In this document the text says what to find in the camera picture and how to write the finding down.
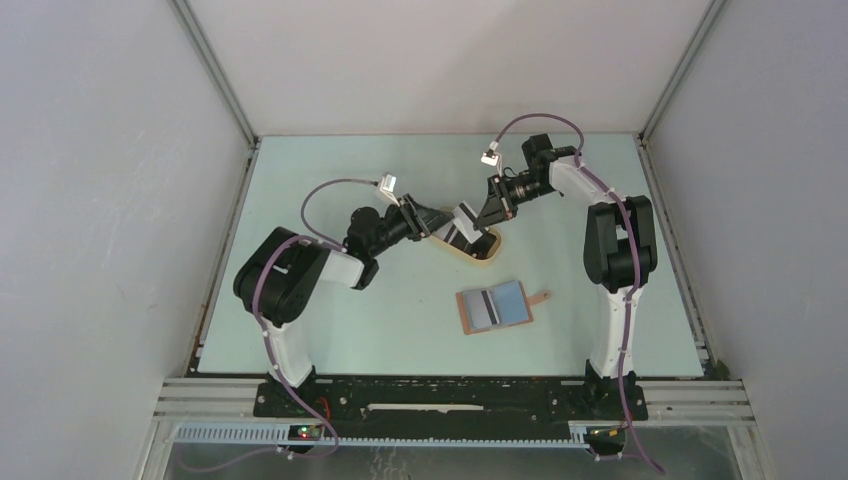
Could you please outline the beige oval card tray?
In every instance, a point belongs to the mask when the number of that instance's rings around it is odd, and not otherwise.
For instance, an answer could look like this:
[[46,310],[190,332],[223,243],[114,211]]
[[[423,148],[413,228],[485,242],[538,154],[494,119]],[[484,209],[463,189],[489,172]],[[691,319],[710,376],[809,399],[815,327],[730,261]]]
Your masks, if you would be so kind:
[[445,248],[450,253],[457,255],[459,258],[468,261],[473,265],[486,266],[494,261],[495,256],[500,251],[502,236],[500,232],[493,227],[488,227],[481,231],[483,232],[481,239],[460,249],[439,240],[436,237],[437,231],[431,236],[431,239],[438,246]]

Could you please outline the brown leather card holder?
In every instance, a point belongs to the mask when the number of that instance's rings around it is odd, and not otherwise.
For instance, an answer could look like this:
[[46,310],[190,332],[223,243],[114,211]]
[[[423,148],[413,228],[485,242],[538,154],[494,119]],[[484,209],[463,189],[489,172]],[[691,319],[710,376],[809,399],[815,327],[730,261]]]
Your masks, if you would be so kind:
[[534,321],[533,307],[546,302],[552,296],[550,290],[543,290],[533,295],[527,295],[523,283],[518,280],[481,289],[490,289],[492,291],[495,306],[500,317],[500,325],[486,330],[470,332],[465,323],[463,300],[460,296],[464,291],[461,291],[456,294],[456,300],[460,322],[465,335],[479,334],[532,323]]

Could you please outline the white card black stripe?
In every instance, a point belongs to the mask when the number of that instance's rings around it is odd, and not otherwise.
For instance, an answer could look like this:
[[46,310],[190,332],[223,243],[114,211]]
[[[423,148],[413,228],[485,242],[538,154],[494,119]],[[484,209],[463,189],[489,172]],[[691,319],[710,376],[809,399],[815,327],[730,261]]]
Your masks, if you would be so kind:
[[490,289],[468,290],[460,294],[465,323],[470,332],[500,325],[500,317]]

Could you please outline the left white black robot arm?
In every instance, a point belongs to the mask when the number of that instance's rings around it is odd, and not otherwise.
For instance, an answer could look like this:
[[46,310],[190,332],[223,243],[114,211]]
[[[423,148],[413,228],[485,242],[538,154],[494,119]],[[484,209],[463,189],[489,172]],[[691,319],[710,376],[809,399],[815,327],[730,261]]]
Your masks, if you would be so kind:
[[384,213],[355,210],[340,247],[283,227],[269,234],[236,274],[233,291],[259,325],[270,373],[283,383],[277,395],[283,409],[299,417],[316,403],[315,388],[304,382],[314,366],[299,320],[316,286],[329,282],[363,290],[378,273],[379,255],[403,240],[423,240],[453,220],[452,212],[404,195]]

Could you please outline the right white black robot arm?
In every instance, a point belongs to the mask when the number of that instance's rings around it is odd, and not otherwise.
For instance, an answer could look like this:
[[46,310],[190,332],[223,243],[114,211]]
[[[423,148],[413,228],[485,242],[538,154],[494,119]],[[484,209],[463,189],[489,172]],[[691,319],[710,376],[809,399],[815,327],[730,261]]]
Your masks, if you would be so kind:
[[606,418],[635,387],[632,341],[639,298],[658,263],[653,206],[646,196],[624,196],[604,182],[573,146],[555,147],[546,134],[522,145],[527,167],[506,174],[492,141],[481,156],[495,168],[475,220],[481,230],[513,219],[521,204],[542,196],[571,194],[586,206],[582,259],[590,282],[605,298],[601,332],[587,361],[581,392],[585,411]]

